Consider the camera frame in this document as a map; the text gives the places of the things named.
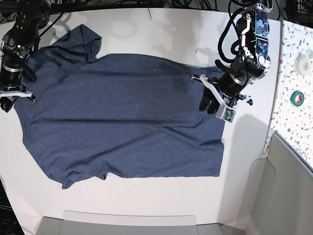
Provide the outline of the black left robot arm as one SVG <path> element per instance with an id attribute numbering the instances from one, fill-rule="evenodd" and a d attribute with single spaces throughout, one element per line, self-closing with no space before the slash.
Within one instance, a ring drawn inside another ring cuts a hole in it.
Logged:
<path id="1" fill-rule="evenodd" d="M 263 78 L 271 67 L 269 48 L 268 13 L 273 8 L 270 0 L 230 1 L 239 8 L 229 14 L 229 20 L 218 41 L 219 59 L 215 65 L 223 73 L 220 77 L 212 75 L 193 78 L 205 85 L 199 110 L 216 114 L 218 118 L 230 121 L 235 109 L 244 103 L 253 104 L 242 91 L 254 80 Z M 223 42 L 230 28 L 235 29 L 237 40 L 231 45 L 229 59 L 223 52 Z"/>

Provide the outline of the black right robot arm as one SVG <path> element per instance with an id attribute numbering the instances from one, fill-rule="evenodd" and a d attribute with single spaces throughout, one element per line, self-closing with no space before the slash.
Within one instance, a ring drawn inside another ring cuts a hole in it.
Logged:
<path id="1" fill-rule="evenodd" d="M 35 102 L 37 98 L 22 82 L 34 83 L 37 77 L 26 64 L 39 48 L 39 30 L 50 18 L 55 0 L 25 0 L 14 26 L 3 36 L 0 50 L 0 107 L 9 112 L 19 97 Z"/>

